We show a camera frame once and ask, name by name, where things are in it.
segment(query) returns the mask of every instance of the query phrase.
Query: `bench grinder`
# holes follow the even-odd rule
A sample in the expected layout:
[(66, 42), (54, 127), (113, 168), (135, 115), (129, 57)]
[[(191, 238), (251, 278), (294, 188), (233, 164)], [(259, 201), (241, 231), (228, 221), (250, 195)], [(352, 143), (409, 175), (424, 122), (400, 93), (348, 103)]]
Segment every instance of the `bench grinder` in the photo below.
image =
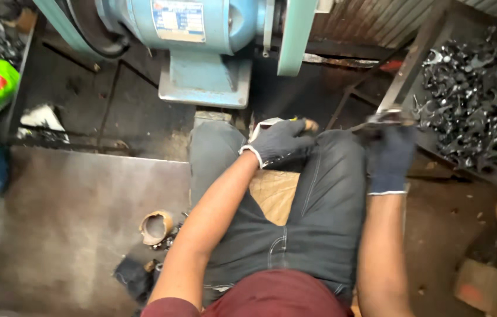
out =
[(282, 35), (278, 76), (297, 76), (315, 13), (333, 0), (34, 0), (78, 53), (94, 61), (120, 58), (136, 37), (169, 50), (162, 65), (163, 100), (245, 108), (254, 49)]

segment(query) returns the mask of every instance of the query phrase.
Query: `shiny metal part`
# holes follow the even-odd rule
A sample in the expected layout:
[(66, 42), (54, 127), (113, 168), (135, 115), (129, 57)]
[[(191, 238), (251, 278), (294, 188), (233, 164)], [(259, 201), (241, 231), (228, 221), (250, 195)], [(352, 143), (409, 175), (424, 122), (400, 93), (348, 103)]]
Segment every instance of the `shiny metal part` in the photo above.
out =
[[(430, 100), (414, 95), (412, 114), (422, 129), (436, 133), (438, 150), (458, 168), (497, 171), (497, 36), (449, 40), (431, 49), (422, 63), (422, 86)], [(428, 110), (434, 103), (438, 108)]]

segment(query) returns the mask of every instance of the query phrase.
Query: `rusty metal surface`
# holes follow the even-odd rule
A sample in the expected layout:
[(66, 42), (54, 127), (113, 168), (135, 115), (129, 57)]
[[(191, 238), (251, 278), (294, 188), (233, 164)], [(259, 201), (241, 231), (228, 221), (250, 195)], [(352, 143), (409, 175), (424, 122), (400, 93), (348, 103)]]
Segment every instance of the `rusty metal surface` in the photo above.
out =
[[(460, 0), (497, 16), (497, 0)], [(315, 15), (311, 41), (397, 47), (427, 18), (434, 0), (344, 0)]]
[(12, 147), (0, 231), (0, 311), (131, 316), (111, 276), (153, 211), (189, 207), (186, 162)]

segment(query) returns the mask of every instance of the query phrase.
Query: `worker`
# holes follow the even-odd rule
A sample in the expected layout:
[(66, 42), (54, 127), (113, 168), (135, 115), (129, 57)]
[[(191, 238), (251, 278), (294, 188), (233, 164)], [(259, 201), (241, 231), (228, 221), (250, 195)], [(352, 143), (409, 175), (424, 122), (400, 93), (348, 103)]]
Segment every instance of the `worker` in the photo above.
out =
[[(415, 129), (384, 127), (366, 151), (348, 131), (313, 138), (300, 136), (304, 128), (304, 119), (282, 121), (250, 144), (222, 121), (192, 131), (194, 208), (143, 317), (352, 316), (357, 269), (362, 315), (413, 316), (401, 207)], [(301, 149), (306, 164), (287, 223), (277, 226), (248, 185), (264, 163)]]

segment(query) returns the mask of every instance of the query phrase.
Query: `hand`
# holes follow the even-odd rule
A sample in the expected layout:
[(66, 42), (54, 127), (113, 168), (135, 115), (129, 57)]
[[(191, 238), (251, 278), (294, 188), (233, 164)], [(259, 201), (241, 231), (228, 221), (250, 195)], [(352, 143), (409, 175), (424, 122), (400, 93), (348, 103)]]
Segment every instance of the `hand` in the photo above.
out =
[(405, 192), (405, 176), (415, 154), (416, 130), (414, 126), (388, 126), (381, 130), (381, 139), (371, 149), (374, 162), (370, 195)]
[(315, 138), (298, 136), (305, 130), (305, 121), (280, 121), (263, 130), (256, 140), (240, 148), (240, 152), (246, 149), (252, 151), (258, 158), (260, 168), (263, 168), (271, 161), (290, 155), (300, 148), (311, 147), (315, 145)]

